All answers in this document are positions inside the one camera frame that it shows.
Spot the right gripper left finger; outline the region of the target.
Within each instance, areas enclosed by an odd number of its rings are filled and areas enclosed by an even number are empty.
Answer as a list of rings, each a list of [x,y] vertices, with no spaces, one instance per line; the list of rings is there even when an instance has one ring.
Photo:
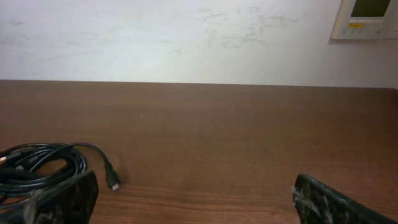
[[[35,190],[15,208],[1,212],[1,224],[86,224],[98,198],[93,171],[85,171],[48,190]]]

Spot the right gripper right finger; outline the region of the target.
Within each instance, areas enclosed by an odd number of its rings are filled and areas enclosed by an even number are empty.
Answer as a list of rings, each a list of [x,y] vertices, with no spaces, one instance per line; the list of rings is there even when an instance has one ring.
[[[397,224],[307,174],[297,176],[292,193],[301,224]]]

